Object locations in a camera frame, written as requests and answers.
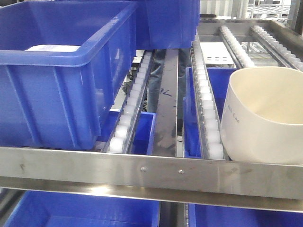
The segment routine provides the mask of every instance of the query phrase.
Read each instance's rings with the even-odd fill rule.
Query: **person's leg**
[[[147,112],[157,112],[166,50],[156,50],[147,89]]]

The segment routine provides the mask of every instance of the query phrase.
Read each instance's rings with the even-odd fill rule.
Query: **metal frame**
[[[258,21],[247,24],[237,21],[233,26],[232,22],[227,23],[241,40],[254,40],[250,27]],[[303,50],[302,38],[287,28],[279,31],[275,28],[280,26],[272,22],[260,24],[281,35],[279,41],[290,46],[291,51],[292,48]],[[199,30],[203,31],[199,34],[201,41],[204,37],[220,41],[217,28],[224,21],[201,25],[209,28]],[[5,188],[303,212],[302,176],[303,166],[0,148],[0,187]]]

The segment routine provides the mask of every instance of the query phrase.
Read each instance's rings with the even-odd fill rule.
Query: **container lip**
[[[262,66],[262,67],[253,67],[253,68],[244,68],[244,69],[240,69],[237,70],[235,72],[233,72],[229,78],[229,83],[228,86],[231,88],[232,92],[234,93],[234,95],[237,97],[237,100],[239,101],[239,103],[244,107],[245,110],[247,110],[249,113],[253,114],[254,116],[258,117],[261,120],[267,121],[267,122],[271,122],[271,123],[275,123],[275,124],[279,124],[279,125],[287,125],[287,126],[303,126],[303,123],[283,123],[283,122],[276,122],[270,119],[267,119],[265,117],[262,117],[254,112],[252,112],[246,105],[243,104],[243,102],[238,98],[237,93],[235,92],[234,88],[232,87],[232,83],[231,80],[232,78],[235,76],[234,74],[238,71],[243,71],[243,70],[258,70],[258,69],[281,69],[283,68],[283,70],[293,70],[293,71],[298,71],[298,70],[294,70],[291,68],[287,68],[287,67],[278,67],[278,66]]]
[[[105,4],[108,2],[77,2],[57,1],[57,4]],[[74,52],[48,52],[25,50],[0,50],[0,65],[28,65],[28,66],[65,66],[79,67],[86,65],[108,42],[111,36],[135,12],[137,2],[116,2],[125,7],[109,22],[89,37],[78,50]],[[18,4],[54,4],[52,1],[27,1]]]

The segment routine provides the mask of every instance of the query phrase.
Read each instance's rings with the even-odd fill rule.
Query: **blue plastic crate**
[[[220,119],[222,117],[229,77],[235,70],[237,69],[207,68]],[[185,157],[201,158],[193,87],[193,72],[191,68],[186,69],[186,86],[186,96],[183,108]]]
[[[132,1],[139,4],[136,12],[137,49],[190,48],[199,23],[200,0]]]
[[[25,193],[4,227],[157,227],[158,201]]]
[[[188,205],[189,227],[301,227],[303,214]]]
[[[105,124],[101,129],[101,136],[98,141],[106,142],[109,139],[111,132],[114,129],[115,122],[119,115],[119,111],[110,111]],[[156,114],[142,112],[136,129],[136,134],[133,141],[132,154],[136,155],[151,155],[153,139],[155,133]]]
[[[131,65],[136,7],[33,1],[0,9],[0,146],[93,147]],[[80,48],[24,51],[41,44]]]

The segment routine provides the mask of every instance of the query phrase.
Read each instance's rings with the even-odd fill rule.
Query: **white bucket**
[[[230,77],[221,122],[234,161],[303,164],[303,72],[241,69]]]

